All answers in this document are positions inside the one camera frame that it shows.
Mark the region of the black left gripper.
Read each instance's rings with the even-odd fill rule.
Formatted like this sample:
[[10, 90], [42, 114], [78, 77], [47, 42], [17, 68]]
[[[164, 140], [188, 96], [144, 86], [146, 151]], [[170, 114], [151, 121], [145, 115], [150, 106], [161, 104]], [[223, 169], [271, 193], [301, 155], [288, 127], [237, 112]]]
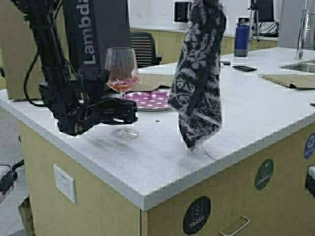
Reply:
[[133, 124], [138, 121], [135, 102], [113, 97], [102, 98], [102, 92], [88, 93], [94, 81], [77, 74], [70, 80], [67, 68], [44, 68], [45, 82], [39, 85], [43, 104], [58, 120], [59, 131], [70, 136], [82, 135], [100, 123]]

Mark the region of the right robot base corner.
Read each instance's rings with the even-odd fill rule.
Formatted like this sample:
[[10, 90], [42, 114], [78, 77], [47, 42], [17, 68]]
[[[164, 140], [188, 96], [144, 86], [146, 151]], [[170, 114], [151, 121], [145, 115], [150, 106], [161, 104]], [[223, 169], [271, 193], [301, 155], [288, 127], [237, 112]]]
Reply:
[[305, 189], [315, 197], [315, 166], [308, 168]]

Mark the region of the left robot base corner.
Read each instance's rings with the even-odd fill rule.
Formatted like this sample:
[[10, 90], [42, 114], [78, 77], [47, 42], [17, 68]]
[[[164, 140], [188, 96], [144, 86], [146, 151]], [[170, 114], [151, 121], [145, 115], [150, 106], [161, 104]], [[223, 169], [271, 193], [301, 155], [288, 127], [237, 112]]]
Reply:
[[4, 198], [8, 195], [10, 190], [14, 188], [14, 181], [17, 179], [18, 175], [16, 170], [24, 166], [24, 160], [17, 162], [13, 166], [10, 165], [0, 165], [0, 201], [2, 202]]

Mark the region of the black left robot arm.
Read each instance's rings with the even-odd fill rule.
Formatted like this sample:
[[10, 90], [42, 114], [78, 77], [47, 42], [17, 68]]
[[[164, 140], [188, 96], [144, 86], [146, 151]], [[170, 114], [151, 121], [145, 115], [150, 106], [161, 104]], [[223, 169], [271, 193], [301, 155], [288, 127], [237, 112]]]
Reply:
[[36, 43], [43, 107], [62, 133], [137, 122], [135, 102], [105, 94], [111, 79], [135, 74], [126, 0], [15, 0]]

